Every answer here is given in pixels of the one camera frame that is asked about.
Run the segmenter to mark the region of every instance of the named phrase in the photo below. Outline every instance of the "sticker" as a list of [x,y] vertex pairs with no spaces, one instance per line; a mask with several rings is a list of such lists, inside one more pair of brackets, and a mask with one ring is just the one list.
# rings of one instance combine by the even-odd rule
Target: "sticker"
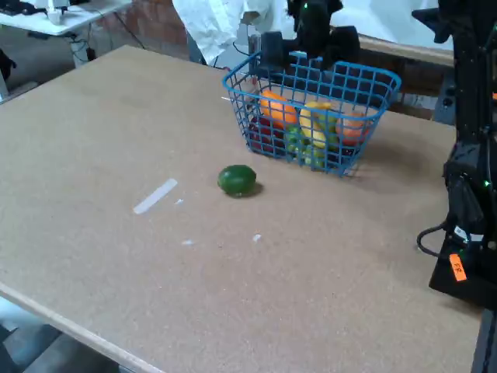
[[454,272],[454,276],[456,277],[456,281],[459,282],[467,280],[466,272],[464,272],[461,258],[457,254],[450,254],[449,261],[450,265],[452,266],[452,271]]
[[134,209],[135,214],[143,214],[148,211],[150,207],[159,202],[167,193],[169,193],[172,188],[178,185],[178,182],[174,179],[169,179],[163,183],[159,188],[154,190],[150,196],[145,198],[141,203],[139,203]]
[[[456,235],[458,235],[459,237],[461,237],[465,242],[467,242],[467,235],[466,235],[466,232],[459,228],[458,226],[456,226],[456,228],[454,229],[454,233]],[[470,233],[469,235],[471,237],[471,241],[472,242],[481,242],[483,241],[483,235],[474,235],[472,233]]]

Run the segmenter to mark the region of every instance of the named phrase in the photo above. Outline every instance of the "brick wall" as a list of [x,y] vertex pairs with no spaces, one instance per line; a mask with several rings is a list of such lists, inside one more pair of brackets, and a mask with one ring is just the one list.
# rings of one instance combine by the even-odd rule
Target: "brick wall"
[[[172,0],[134,0],[133,6],[120,17],[143,40],[186,45],[185,27],[172,6]],[[108,17],[107,25],[111,30],[122,32],[115,17]]]

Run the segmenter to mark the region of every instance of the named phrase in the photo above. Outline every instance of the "blue wire basket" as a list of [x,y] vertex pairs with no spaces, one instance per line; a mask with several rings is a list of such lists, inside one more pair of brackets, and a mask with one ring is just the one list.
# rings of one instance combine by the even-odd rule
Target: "blue wire basket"
[[[247,58],[224,78],[238,126],[254,152],[325,173],[347,174],[400,89],[394,73],[294,52],[285,71]],[[248,74],[241,73],[248,67]]]

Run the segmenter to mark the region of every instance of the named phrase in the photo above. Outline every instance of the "lime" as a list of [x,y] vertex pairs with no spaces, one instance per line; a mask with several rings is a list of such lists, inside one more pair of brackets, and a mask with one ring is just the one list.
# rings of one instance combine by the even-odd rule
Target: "lime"
[[250,193],[255,186],[257,175],[245,165],[233,165],[223,169],[217,177],[217,185],[226,194],[242,195]]

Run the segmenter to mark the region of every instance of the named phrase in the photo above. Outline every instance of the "desk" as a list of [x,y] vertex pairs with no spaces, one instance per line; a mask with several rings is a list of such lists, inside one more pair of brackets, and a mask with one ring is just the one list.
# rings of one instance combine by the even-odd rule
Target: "desk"
[[313,173],[245,148],[222,75],[124,47],[1,106],[0,295],[136,372],[468,373],[480,312],[414,249],[454,129],[386,113],[354,176]]
[[410,58],[412,60],[439,64],[452,68],[454,66],[453,51],[414,47],[412,45],[396,44],[374,37],[359,36],[361,48],[367,51],[381,52],[392,56]]
[[[110,13],[119,12],[131,5],[132,0],[92,0],[88,4],[73,5],[62,16],[61,25],[54,25],[44,13],[37,13],[31,16],[7,16],[0,13],[0,25],[61,37],[69,32],[79,31],[82,27],[95,22],[97,19]],[[79,67],[88,59],[86,57],[85,41],[71,43],[70,46],[75,66]],[[0,74],[0,102],[8,95],[5,82]]]

